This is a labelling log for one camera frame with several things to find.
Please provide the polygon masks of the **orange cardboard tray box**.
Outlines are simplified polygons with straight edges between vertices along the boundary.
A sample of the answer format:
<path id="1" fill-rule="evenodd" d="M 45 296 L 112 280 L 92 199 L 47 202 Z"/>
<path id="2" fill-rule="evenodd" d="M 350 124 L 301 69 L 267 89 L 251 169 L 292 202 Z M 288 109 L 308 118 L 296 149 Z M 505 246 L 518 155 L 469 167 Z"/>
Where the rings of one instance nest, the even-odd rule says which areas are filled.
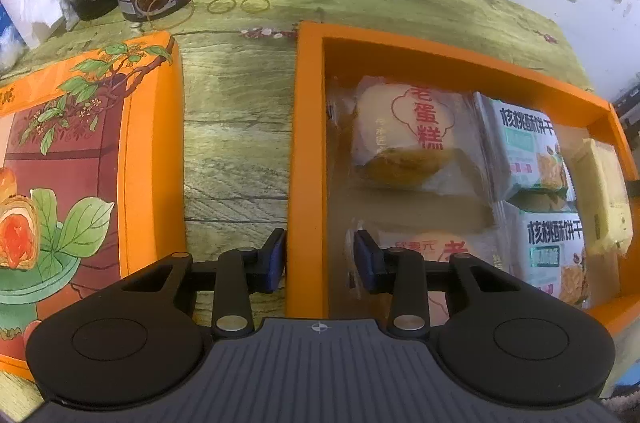
<path id="1" fill-rule="evenodd" d="M 348 259 L 328 237 L 328 177 L 341 217 L 365 207 L 392 224 L 465 231 L 515 190 L 488 138 L 508 132 L 533 148 L 529 184 L 564 186 L 560 127 L 577 127 L 638 170 L 612 105 L 575 86 L 472 51 L 407 36 L 303 23 L 298 30 L 288 194 L 285 312 L 349 310 Z"/>

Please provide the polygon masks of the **packaged egg cake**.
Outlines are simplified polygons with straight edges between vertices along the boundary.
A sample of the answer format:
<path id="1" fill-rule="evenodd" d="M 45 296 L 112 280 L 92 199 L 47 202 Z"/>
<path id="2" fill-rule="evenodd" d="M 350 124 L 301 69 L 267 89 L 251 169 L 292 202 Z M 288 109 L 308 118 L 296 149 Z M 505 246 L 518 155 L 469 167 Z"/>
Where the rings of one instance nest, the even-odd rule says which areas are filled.
<path id="1" fill-rule="evenodd" d="M 397 273 L 397 255 L 417 253 L 427 264 L 449 263 L 454 255 L 469 254 L 502 271 L 510 269 L 506 237 L 491 226 L 471 231 L 446 231 L 357 221 L 347 232 L 349 292 L 367 302 L 370 313 L 386 321 Z"/>
<path id="2" fill-rule="evenodd" d="M 360 188 L 491 200 L 485 151 L 465 94 L 364 76 L 326 91 L 334 175 Z"/>

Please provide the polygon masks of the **clear cracker pack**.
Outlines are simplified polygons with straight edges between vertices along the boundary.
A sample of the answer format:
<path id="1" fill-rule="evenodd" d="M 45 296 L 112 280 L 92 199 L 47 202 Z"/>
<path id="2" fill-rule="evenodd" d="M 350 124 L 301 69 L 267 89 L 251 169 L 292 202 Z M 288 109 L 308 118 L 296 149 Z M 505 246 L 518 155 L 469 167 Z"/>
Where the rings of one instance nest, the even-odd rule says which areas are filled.
<path id="1" fill-rule="evenodd" d="M 626 181 L 614 146 L 587 138 L 570 157 L 570 175 L 588 255 L 625 256 L 634 236 Z"/>

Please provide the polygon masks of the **packaged egg cake front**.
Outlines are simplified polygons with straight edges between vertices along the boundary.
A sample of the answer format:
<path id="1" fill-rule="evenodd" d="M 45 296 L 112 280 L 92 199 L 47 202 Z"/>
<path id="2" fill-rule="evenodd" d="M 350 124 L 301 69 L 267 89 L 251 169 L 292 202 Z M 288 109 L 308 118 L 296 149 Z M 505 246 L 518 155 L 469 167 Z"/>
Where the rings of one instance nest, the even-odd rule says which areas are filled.
<path id="1" fill-rule="evenodd" d="M 334 175 L 360 188 L 491 200 L 485 151 L 465 94 L 364 76 L 326 91 Z"/>

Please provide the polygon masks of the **green white snack pack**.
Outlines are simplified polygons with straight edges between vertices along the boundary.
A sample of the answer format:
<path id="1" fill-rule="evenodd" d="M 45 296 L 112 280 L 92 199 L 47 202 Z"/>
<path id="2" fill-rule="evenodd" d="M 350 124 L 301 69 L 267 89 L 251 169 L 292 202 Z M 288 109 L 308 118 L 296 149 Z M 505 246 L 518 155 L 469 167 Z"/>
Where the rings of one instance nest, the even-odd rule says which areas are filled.
<path id="1" fill-rule="evenodd" d="M 570 175 L 548 115 L 480 92 L 472 103 L 495 198 L 509 200 L 522 191 L 566 195 Z"/>

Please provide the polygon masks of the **walnut biscuit pack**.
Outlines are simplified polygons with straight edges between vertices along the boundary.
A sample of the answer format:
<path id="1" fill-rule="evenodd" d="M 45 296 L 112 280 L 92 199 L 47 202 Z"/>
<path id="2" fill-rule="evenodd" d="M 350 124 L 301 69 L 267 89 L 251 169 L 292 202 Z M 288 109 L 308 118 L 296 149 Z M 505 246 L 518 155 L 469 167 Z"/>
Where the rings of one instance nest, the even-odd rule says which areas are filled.
<path id="1" fill-rule="evenodd" d="M 494 205 L 506 271 L 560 301 L 579 307 L 588 296 L 582 220 L 572 210 L 531 212 Z"/>

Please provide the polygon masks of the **orange mooncake gift box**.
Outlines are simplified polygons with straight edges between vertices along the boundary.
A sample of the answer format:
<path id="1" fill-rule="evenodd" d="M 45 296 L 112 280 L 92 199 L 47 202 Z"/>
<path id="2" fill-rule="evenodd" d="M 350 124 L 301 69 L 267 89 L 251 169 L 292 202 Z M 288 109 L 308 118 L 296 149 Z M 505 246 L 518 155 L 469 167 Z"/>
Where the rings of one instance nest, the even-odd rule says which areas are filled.
<path id="1" fill-rule="evenodd" d="M 167 32 L 1 88 L 1 368 L 39 323 L 186 247 L 183 75 Z"/>

